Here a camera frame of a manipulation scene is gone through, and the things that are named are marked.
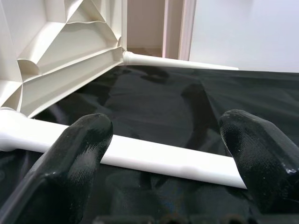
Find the white pipe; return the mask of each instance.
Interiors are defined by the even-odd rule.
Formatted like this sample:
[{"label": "white pipe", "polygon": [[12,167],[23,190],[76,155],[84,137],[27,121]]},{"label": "white pipe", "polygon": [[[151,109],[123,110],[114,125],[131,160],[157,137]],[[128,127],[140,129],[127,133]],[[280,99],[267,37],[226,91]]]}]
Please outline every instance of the white pipe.
[{"label": "white pipe", "polygon": [[[12,109],[0,110],[0,150],[46,152],[68,126],[29,119]],[[234,159],[113,135],[102,164],[182,177],[245,189]]]},{"label": "white pipe", "polygon": [[146,55],[138,55],[129,51],[123,53],[124,65],[151,65],[151,66],[166,66],[166,67],[180,67],[193,69],[220,69],[220,70],[239,70],[235,67],[228,67],[216,64],[207,64],[199,62],[189,62],[183,60],[153,57]]}]

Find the black cloth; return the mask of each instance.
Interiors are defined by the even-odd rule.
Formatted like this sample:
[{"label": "black cloth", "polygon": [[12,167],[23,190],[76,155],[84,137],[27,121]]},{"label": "black cloth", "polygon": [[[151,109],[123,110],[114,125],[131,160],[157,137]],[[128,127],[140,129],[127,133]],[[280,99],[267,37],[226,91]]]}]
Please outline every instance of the black cloth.
[{"label": "black cloth", "polygon": [[[230,109],[273,122],[299,145],[299,76],[294,73],[119,66],[35,118],[70,125],[101,112],[112,120],[114,134],[229,156],[218,120]],[[39,156],[0,153],[0,206]],[[168,213],[220,218],[259,212],[246,190],[101,165],[81,223],[98,215],[159,219]]]}]

